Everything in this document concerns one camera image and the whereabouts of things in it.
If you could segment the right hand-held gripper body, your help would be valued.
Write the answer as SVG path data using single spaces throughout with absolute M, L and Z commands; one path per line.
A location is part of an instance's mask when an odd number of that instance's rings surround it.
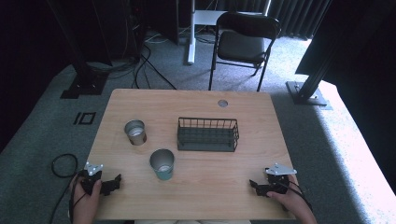
M 275 163 L 265 169 L 270 190 L 277 193 L 285 194 L 290 184 L 289 175 L 295 175 L 297 171 L 289 166 Z

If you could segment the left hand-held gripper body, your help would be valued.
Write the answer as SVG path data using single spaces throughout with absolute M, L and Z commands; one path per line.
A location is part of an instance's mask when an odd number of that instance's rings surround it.
M 88 161 L 86 162 L 82 172 L 83 179 L 81 181 L 81 186 L 89 195 L 92 194 L 92 189 L 95 182 L 102 177 L 103 168 L 103 164 L 92 164 Z

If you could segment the teal steel cup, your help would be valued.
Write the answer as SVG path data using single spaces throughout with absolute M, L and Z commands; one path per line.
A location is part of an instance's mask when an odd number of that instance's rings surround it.
M 175 156 L 166 148 L 155 150 L 149 158 L 149 165 L 155 175 L 161 180 L 169 180 L 173 176 Z

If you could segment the silver steel cup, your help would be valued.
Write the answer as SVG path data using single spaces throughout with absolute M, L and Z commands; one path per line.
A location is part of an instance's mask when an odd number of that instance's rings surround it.
M 141 146 L 147 141 L 145 124 L 140 119 L 128 121 L 124 126 L 124 132 L 133 146 Z

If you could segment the black wire basket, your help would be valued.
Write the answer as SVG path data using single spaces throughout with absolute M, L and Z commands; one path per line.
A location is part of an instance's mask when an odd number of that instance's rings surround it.
M 177 122 L 178 150 L 235 152 L 238 139 L 236 119 L 180 117 Z

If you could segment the person's right hand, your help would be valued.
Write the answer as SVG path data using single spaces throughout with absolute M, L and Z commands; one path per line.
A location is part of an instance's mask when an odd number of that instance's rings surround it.
M 281 203 L 287 210 L 289 210 L 292 205 L 306 204 L 305 200 L 302 198 L 301 191 L 294 183 L 289 184 L 288 191 L 285 194 L 270 191 L 267 196 Z

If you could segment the person's left hand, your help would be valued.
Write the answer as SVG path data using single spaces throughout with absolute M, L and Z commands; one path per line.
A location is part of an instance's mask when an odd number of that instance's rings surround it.
M 102 182 L 97 180 L 93 186 L 92 194 L 87 194 L 82 188 L 80 181 L 77 182 L 74 191 L 73 219 L 75 217 L 94 217 L 99 205 Z

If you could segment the black metal stand grey base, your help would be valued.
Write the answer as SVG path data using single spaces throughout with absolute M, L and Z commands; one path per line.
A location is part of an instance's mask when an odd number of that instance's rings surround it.
M 327 40 L 330 33 L 327 12 L 331 8 L 332 0 L 325 0 L 325 3 L 312 41 L 296 70 L 297 75 L 307 75 L 307 79 L 304 82 L 294 80 L 286 83 L 296 105 L 325 106 L 327 104 L 318 90 L 318 84 L 325 76 L 325 64 L 332 51 L 332 41 Z

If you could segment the black metal stand flat base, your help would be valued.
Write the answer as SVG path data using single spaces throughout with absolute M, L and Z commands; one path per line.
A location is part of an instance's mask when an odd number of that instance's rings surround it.
M 73 65 L 76 76 L 67 90 L 64 90 L 62 99 L 77 99 L 80 95 L 101 95 L 108 78 L 107 72 L 95 72 L 86 63 L 84 55 L 62 13 L 60 0 L 46 0 L 49 8 L 58 23 L 64 50 L 70 63 Z

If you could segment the black folding chair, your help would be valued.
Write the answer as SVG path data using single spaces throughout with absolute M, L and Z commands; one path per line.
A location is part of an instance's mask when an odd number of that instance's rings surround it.
M 216 21 L 215 43 L 212 54 L 208 89 L 212 89 L 217 64 L 254 68 L 255 76 L 261 69 L 257 91 L 270 58 L 272 46 L 280 34 L 280 22 L 263 15 L 225 12 Z

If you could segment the dark grey curtain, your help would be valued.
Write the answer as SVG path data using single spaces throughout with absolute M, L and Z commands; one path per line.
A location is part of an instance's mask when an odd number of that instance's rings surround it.
M 281 36 L 312 39 L 332 0 L 270 0 L 268 15 L 279 20 Z

